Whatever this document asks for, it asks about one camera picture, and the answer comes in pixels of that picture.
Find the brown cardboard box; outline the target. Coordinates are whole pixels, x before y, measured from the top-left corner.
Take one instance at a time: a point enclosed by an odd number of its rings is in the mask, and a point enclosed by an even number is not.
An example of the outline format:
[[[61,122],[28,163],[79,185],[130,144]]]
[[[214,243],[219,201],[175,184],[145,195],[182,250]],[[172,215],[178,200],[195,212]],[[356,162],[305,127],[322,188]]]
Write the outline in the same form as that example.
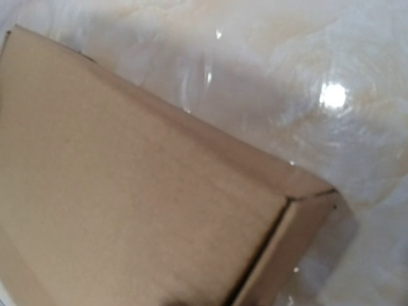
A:
[[[338,198],[59,43],[6,35],[2,305],[271,305]]]

